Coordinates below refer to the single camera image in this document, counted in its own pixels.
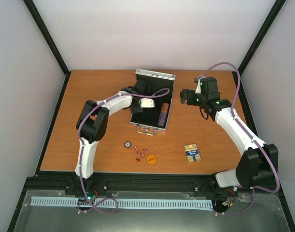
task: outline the poker chip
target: poker chip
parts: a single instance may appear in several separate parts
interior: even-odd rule
[[[150,156],[147,157],[147,162],[149,164],[154,164],[154,163],[156,163],[156,161],[157,161],[157,158],[154,155],[150,155]]]
[[[126,141],[124,145],[125,145],[125,147],[129,148],[129,147],[131,147],[131,142],[130,141]]]

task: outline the black metal rail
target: black metal rail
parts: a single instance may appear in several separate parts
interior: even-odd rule
[[[70,72],[69,72],[63,58],[61,57],[61,54],[59,53],[59,50],[57,49],[57,47],[56,47],[56,45],[55,45],[55,43],[53,41],[53,38],[50,35],[50,32],[46,28],[46,25],[43,22],[43,20],[41,18],[41,15],[39,14],[39,11],[37,10],[34,2],[32,0],[24,0],[24,3],[27,6],[31,16],[34,19],[34,21],[36,22],[39,30],[41,31],[45,41],[49,45],[55,59],[57,60],[60,68],[62,69],[63,73],[65,75],[68,75]]]
[[[248,49],[242,63],[239,66],[239,73],[240,75],[243,74],[245,71],[249,61],[252,59],[254,53],[256,52],[257,48],[259,47],[260,43],[262,42],[263,38],[265,37],[268,29],[274,22],[276,16],[278,15],[279,11],[281,10],[282,6],[286,0],[276,0],[272,9],[269,11],[267,18],[265,19],[264,23],[262,24],[257,36],[255,37],[252,45]]]
[[[235,86],[237,86],[238,85],[238,75],[236,72],[232,72],[232,75],[234,78]],[[254,124],[253,116],[252,116],[252,113],[251,113],[249,105],[248,105],[247,97],[246,97],[242,82],[240,83],[240,86],[239,86],[239,100],[240,100],[240,104],[243,109],[243,113],[245,116],[247,126],[249,127],[249,129],[252,130],[252,132],[255,135],[258,135],[258,131],[257,131],[255,124]]]
[[[63,99],[65,91],[66,91],[66,87],[67,87],[70,75],[71,75],[71,72],[66,75],[65,80],[64,80],[64,84],[62,85],[61,92],[60,92],[60,95],[59,95],[59,98],[58,98],[58,101],[57,101],[57,104],[56,104],[56,107],[55,107],[55,110],[54,110],[54,114],[53,114],[53,117],[52,117],[52,121],[51,121],[49,130],[47,132],[47,135],[46,135],[46,138],[45,138],[45,141],[44,141],[44,145],[43,145],[43,148],[42,148],[42,151],[41,151],[41,154],[40,154],[40,158],[39,158],[39,161],[38,161],[38,164],[37,164],[35,175],[37,175],[39,170],[40,170],[40,167],[41,167],[41,164],[42,164],[42,161],[43,161],[43,157],[44,157],[47,145],[48,145],[48,143],[50,141],[50,137],[51,137],[51,134],[52,134],[52,131],[53,131],[53,127],[54,127],[54,124],[55,124],[55,121],[56,121],[56,118],[57,118],[57,114],[58,114],[62,99]]]

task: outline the black bracket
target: black bracket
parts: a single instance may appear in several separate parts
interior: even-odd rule
[[[263,149],[277,171],[278,149],[274,144],[264,145]],[[236,168],[236,176],[239,183],[245,188],[275,180],[274,174],[259,148],[244,151]]]
[[[97,106],[97,103],[88,100],[81,112],[81,115],[79,117],[78,122],[76,123],[76,129],[79,128],[81,122],[83,119],[89,114],[90,111],[92,111]],[[88,118],[86,122],[83,124],[82,129],[80,131],[80,136],[88,140],[88,142],[91,144],[94,141],[99,141],[103,138],[107,125],[108,125],[108,119],[109,119],[109,112],[110,110],[106,107],[99,107],[95,112],[92,113],[91,116],[97,115],[96,120],[93,120],[92,118]]]
[[[92,187],[94,186],[94,180],[92,178],[88,178],[88,179],[82,178],[82,180],[83,180],[83,185],[87,195],[93,196],[94,192],[92,190]],[[80,177],[75,172],[73,172],[73,182],[74,182],[74,186],[70,185],[72,188],[71,190],[75,189],[75,186],[77,186],[78,189],[80,189],[83,192]]]

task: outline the case handle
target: case handle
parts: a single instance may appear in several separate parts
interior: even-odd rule
[[[150,135],[150,136],[154,136],[156,134],[157,130],[155,128],[137,126],[137,132],[140,133],[140,134],[147,134],[147,135]]]

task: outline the black joint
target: black joint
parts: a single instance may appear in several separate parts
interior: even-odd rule
[[[194,90],[183,89],[180,92],[181,103],[184,104],[187,101],[187,105],[198,105],[198,94]]]
[[[93,110],[97,104],[94,101],[87,101],[84,105],[84,108],[81,112],[79,120],[76,124],[76,129],[78,130],[83,119]],[[92,115],[97,115],[96,120],[91,119],[90,117],[82,125],[80,131],[80,137],[85,138],[91,144],[94,141],[99,141],[103,138],[109,119],[110,110],[106,107],[99,107],[95,113]]]
[[[92,190],[92,187],[94,185],[93,178],[92,177],[88,179],[82,178],[82,180],[83,180],[83,185],[84,185],[86,193],[89,194],[90,192],[93,192]],[[73,181],[75,185],[79,186],[79,188],[82,189],[80,177],[76,173],[73,173]]]
[[[140,79],[137,80],[136,84],[133,87],[133,90],[141,95],[147,95],[149,91],[148,85],[145,83],[145,81],[142,81]]]
[[[206,77],[201,79],[201,94],[218,93],[217,80],[214,77]]]
[[[209,106],[212,108],[212,112],[210,113],[210,116],[213,121],[215,121],[216,113],[221,111],[222,109],[231,107],[231,102],[229,102],[228,99],[219,99],[216,101],[209,102]]]
[[[277,171],[278,149],[274,144],[264,145],[263,149]],[[274,174],[259,148],[244,151],[236,168],[236,176],[239,183],[245,188],[275,180]]]
[[[213,112],[213,109],[211,107],[207,107],[204,109],[204,112],[208,115],[210,115]]]
[[[134,94],[136,94],[137,92],[134,91],[132,88],[133,88],[133,87],[131,87],[131,86],[129,86],[129,87],[125,87],[125,88],[122,88],[121,91],[125,91],[125,92],[127,92],[127,93],[134,93]]]

